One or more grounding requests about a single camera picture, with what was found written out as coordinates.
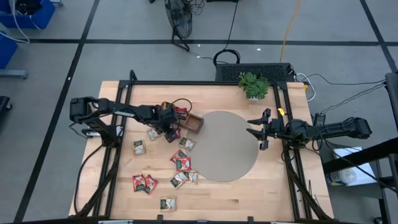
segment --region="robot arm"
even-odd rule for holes
[[[300,119],[291,120],[286,127],[282,127],[280,119],[272,119],[271,110],[267,108],[262,118],[249,120],[248,123],[263,125],[261,131],[247,129],[259,141],[262,141],[260,150],[268,148],[267,137],[288,140],[290,146],[304,147],[309,141],[348,136],[351,138],[367,139],[372,134],[368,122],[362,118],[348,118],[340,123],[311,126]]]
[[[116,146],[119,143],[119,132],[116,126],[107,125],[100,117],[116,114],[133,118],[137,122],[155,128],[166,134],[169,142],[173,139],[172,125],[178,121],[177,114],[172,106],[162,108],[159,105],[132,106],[115,103],[106,98],[93,97],[73,98],[70,101],[70,120],[74,123],[85,123],[91,131],[97,132],[105,146]]]

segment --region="wooden tabletop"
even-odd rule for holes
[[[117,88],[118,82],[103,82],[99,98],[115,100]],[[246,120],[258,119],[266,108],[270,108],[271,117],[276,118],[277,108],[271,88],[265,99],[249,101],[237,86],[134,85],[130,104],[158,105],[163,101],[172,102],[177,98],[187,98],[193,103],[192,113],[199,116],[211,111],[229,111]],[[288,83],[288,88],[293,117],[311,123],[303,84]],[[280,97],[285,108],[282,92]],[[183,101],[178,102],[177,106],[189,107]],[[102,119],[110,123],[111,116]],[[165,138],[150,141],[147,130],[147,126],[137,123],[134,119],[127,119],[111,218],[153,220],[158,214],[162,214],[165,220],[245,221],[248,216],[253,216],[255,221],[294,220],[286,168],[280,158],[281,140],[269,138],[269,148],[259,151],[253,168],[239,180],[221,183],[200,176],[197,185],[185,183],[175,190],[169,182],[176,173],[175,164],[170,162],[170,158],[178,150],[178,141],[171,144]],[[133,153],[132,142],[140,139],[145,140],[147,152],[136,156]],[[100,138],[89,139],[84,158],[100,144]],[[78,192],[78,209],[82,208],[98,186],[103,156],[104,150],[100,150],[83,169]],[[326,214],[333,217],[320,157],[314,151],[301,150],[301,158],[307,186],[311,180],[312,194],[316,196]],[[150,174],[159,181],[151,195],[133,191],[132,176],[141,174]],[[107,196],[108,191],[105,190],[100,214],[104,212]],[[177,197],[177,211],[160,212],[159,199],[164,196]],[[301,200],[302,196],[297,194],[297,198]],[[301,217],[304,217],[302,203],[299,204]]]

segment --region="round cardboard disc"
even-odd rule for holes
[[[196,141],[188,152],[192,167],[202,176],[218,182],[231,182],[247,174],[257,159],[257,139],[246,131],[250,125],[240,116],[214,111],[203,115],[199,134],[188,133]]]

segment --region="black fan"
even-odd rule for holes
[[[192,12],[191,5],[187,0],[165,0],[167,17],[173,28],[172,43],[182,49],[189,51],[188,45],[183,39],[186,39],[192,33]],[[174,36],[177,36],[185,47],[176,44]]]

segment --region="snack packet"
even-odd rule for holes
[[[151,128],[147,131],[149,139],[151,141],[154,141],[158,138],[160,138],[164,133],[162,131],[156,131],[156,129]]]
[[[144,143],[144,140],[134,141],[132,143],[132,146],[134,148],[135,155],[145,154],[145,143]]]
[[[175,189],[178,189],[188,180],[188,177],[184,175],[183,172],[178,172],[170,179],[170,183],[174,186]]]
[[[197,184],[198,183],[198,172],[184,172],[184,175],[188,177],[187,182]]]
[[[152,191],[155,189],[157,183],[158,183],[158,181],[153,179],[150,175],[145,177],[146,187],[144,188],[144,192],[147,194],[152,193]]]
[[[173,105],[172,103],[163,101],[162,104],[160,104],[160,107],[161,107],[163,110],[166,110],[166,109],[169,109],[169,108],[173,108],[174,105]]]
[[[178,151],[174,154],[174,156],[170,159],[170,161],[172,161],[172,162],[175,163],[175,159],[176,159],[176,158],[181,158],[181,157],[187,157],[187,155],[186,155],[183,151],[178,150]]]
[[[183,138],[181,138],[179,146],[184,148],[184,149],[188,149],[189,151],[191,151],[192,148],[195,146],[195,144],[196,144],[195,141],[192,141],[191,139],[189,139],[187,137],[183,137]]]
[[[179,108],[178,106],[174,107],[175,113],[180,120],[185,121],[188,117],[188,110],[186,108]]]
[[[142,191],[145,188],[145,178],[143,175],[135,175],[132,177],[134,192]]]
[[[185,170],[192,169],[190,157],[176,158],[175,165],[176,165],[177,171],[185,171]]]
[[[175,203],[176,197],[161,197],[160,198],[160,211],[172,212],[176,211],[177,204]]]

